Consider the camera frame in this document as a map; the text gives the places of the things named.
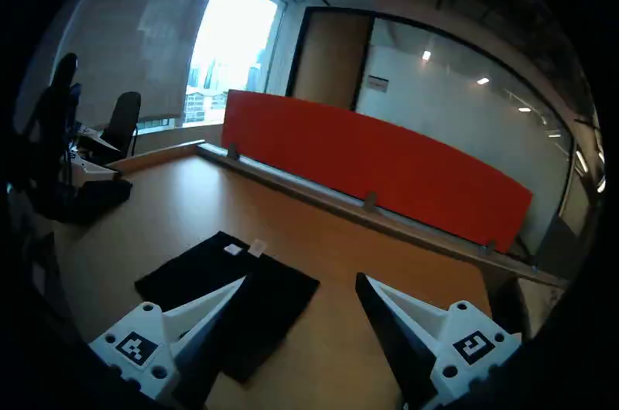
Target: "red partition panel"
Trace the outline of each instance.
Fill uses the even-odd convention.
[[[506,252],[532,194],[451,146],[385,121],[290,97],[230,91],[222,135],[240,154]]]

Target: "ceiling light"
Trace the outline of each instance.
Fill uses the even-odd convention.
[[[578,157],[578,160],[580,160],[580,165],[583,166],[583,170],[585,171],[585,173],[588,172],[589,167],[585,163],[585,158],[583,157],[583,154],[580,153],[580,151],[576,151],[576,157]]]

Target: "window blind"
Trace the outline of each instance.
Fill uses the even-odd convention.
[[[78,56],[77,119],[109,122],[123,92],[142,95],[140,120],[178,118],[208,0],[81,0],[57,54]]]

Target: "wooden desk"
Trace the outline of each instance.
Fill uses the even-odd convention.
[[[220,374],[210,410],[393,409],[399,389],[355,294],[357,272],[440,307],[466,299],[490,314],[473,265],[351,223],[200,157],[154,165],[128,179],[134,187],[127,203],[86,231],[57,230],[65,248],[63,284],[84,340],[140,302],[136,279],[219,230],[247,242],[262,239],[269,255],[321,282],[247,386]]]

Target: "office chair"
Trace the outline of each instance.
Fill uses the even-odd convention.
[[[133,91],[123,93],[116,101],[114,111],[111,114],[110,124],[103,130],[101,139],[109,142],[119,152],[110,154],[109,157],[99,158],[99,162],[103,159],[106,163],[114,160],[124,159],[129,151],[133,132],[135,131],[140,115],[140,106],[142,97],[140,93]]]

